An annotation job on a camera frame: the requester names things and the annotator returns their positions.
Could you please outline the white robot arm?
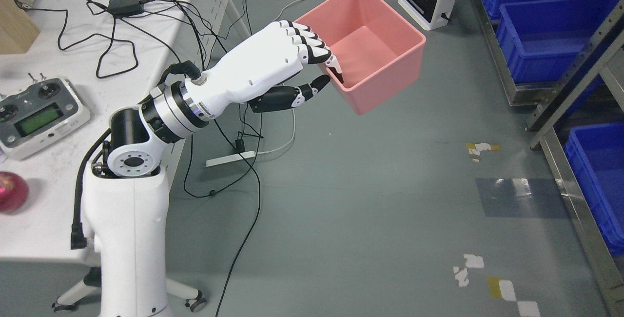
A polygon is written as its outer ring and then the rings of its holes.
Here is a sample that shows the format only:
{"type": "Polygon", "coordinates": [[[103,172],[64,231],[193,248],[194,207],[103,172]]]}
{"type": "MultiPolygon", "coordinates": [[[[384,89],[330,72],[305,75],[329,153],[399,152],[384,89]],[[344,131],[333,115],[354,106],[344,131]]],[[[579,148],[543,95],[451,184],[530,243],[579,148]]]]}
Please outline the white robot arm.
{"type": "Polygon", "coordinates": [[[330,82],[321,75],[292,87],[284,82],[319,64],[341,78],[336,56],[309,26],[274,21],[201,72],[191,61],[172,64],[145,100],[116,111],[103,144],[103,170],[87,171],[82,209],[100,257],[101,317],[171,317],[169,295],[191,311],[207,303],[203,293],[166,278],[165,226],[169,180],[159,170],[170,144],[187,139],[232,103],[254,112],[292,109],[330,82]]]}

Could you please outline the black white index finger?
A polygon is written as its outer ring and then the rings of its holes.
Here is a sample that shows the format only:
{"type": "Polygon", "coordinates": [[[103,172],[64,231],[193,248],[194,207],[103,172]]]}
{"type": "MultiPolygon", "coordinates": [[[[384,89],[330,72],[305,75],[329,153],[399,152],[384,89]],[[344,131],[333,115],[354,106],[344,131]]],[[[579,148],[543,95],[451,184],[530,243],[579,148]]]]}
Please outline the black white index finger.
{"type": "Polygon", "coordinates": [[[306,46],[306,48],[308,49],[305,54],[306,64],[320,64],[323,67],[329,68],[339,83],[345,82],[341,65],[329,47],[306,46]]]}

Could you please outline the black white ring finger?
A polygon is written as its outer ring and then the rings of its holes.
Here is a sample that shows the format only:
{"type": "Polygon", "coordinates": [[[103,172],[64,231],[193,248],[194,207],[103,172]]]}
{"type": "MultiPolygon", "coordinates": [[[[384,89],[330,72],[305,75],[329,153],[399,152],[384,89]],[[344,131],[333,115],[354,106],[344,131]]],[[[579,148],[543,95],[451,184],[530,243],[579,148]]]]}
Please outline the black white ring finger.
{"type": "Polygon", "coordinates": [[[306,30],[290,29],[290,37],[293,44],[320,44],[318,35],[306,30]]]}

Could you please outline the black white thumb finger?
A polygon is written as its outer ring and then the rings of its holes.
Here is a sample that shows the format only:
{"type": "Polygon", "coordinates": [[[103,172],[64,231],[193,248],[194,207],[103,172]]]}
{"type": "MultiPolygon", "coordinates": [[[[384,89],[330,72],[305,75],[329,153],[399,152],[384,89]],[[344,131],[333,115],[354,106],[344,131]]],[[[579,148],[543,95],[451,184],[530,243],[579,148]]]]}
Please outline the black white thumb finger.
{"type": "Polygon", "coordinates": [[[255,113],[279,112],[301,106],[330,83],[330,76],[321,75],[300,86],[274,86],[265,94],[248,102],[255,113]]]}

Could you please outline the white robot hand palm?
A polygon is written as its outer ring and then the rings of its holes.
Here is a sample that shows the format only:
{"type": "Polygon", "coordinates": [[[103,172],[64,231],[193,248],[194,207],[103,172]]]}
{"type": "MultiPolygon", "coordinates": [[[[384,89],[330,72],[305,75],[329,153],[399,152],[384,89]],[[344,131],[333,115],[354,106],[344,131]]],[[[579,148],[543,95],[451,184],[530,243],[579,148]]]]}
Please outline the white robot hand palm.
{"type": "Polygon", "coordinates": [[[226,53],[218,63],[203,72],[205,81],[184,86],[189,108],[199,119],[215,119],[228,104],[243,104],[265,94],[303,70],[305,54],[280,21],[269,23],[226,53]]]}

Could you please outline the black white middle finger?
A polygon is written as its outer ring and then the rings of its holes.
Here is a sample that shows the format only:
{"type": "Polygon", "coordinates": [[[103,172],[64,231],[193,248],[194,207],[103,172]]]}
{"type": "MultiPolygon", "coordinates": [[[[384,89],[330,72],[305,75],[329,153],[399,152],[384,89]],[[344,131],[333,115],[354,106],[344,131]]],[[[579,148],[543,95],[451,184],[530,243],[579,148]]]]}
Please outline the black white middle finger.
{"type": "Polygon", "coordinates": [[[319,39],[295,39],[299,54],[326,54],[325,42],[319,39]]]}

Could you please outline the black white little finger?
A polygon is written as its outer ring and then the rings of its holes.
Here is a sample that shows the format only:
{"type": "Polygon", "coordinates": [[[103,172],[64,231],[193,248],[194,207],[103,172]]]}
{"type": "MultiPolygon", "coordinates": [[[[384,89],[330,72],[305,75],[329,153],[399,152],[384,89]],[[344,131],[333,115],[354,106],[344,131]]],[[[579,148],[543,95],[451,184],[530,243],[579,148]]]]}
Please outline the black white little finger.
{"type": "Polygon", "coordinates": [[[303,24],[295,23],[289,20],[281,20],[280,27],[285,30],[287,35],[289,36],[310,36],[312,35],[312,31],[308,26],[303,24]]]}

